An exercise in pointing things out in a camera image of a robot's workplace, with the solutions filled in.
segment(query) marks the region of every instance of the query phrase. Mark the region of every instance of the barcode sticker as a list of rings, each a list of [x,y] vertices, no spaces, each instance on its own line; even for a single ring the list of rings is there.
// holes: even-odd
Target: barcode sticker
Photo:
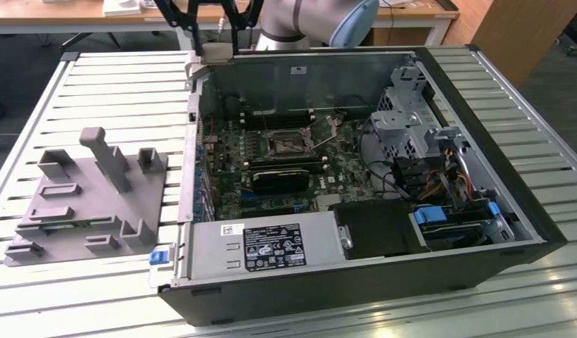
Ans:
[[[290,74],[291,75],[302,75],[302,74],[307,74],[307,67],[291,67],[290,68]]]
[[[221,236],[230,236],[233,234],[243,234],[245,224],[225,224],[221,228]]]

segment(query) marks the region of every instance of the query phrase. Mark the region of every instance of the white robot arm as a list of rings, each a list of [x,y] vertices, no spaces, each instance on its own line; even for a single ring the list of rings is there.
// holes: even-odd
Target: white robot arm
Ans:
[[[198,7],[222,5],[233,32],[233,52],[239,53],[238,31],[254,28],[263,9],[258,50],[303,49],[311,38],[331,47],[353,48],[366,37],[379,8],[379,0],[251,0],[239,12],[234,0],[188,0],[186,13],[172,0],[155,0],[167,23],[191,32],[195,52],[203,48],[198,36]]]

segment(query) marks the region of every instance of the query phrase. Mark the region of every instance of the wooden cabinet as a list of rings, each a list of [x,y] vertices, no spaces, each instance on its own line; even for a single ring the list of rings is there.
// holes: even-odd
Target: wooden cabinet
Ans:
[[[577,0],[451,0],[459,18],[443,44],[475,44],[519,86],[577,13]]]

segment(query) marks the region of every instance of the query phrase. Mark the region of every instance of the blue release latch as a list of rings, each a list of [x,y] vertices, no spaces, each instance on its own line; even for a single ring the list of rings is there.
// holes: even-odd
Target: blue release latch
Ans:
[[[148,264],[159,265],[167,264],[170,262],[170,252],[166,251],[152,251],[148,255]]]
[[[491,214],[494,216],[502,213],[502,211],[499,210],[499,206],[497,205],[495,202],[489,202],[489,210],[491,211]]]
[[[414,218],[418,224],[445,222],[447,220],[442,207],[439,206],[425,206],[419,208],[414,213]]]

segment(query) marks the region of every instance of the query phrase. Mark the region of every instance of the power supply label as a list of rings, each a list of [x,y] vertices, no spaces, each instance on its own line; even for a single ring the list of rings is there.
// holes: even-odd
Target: power supply label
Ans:
[[[243,240],[247,271],[307,265],[306,248],[298,223],[245,228]]]

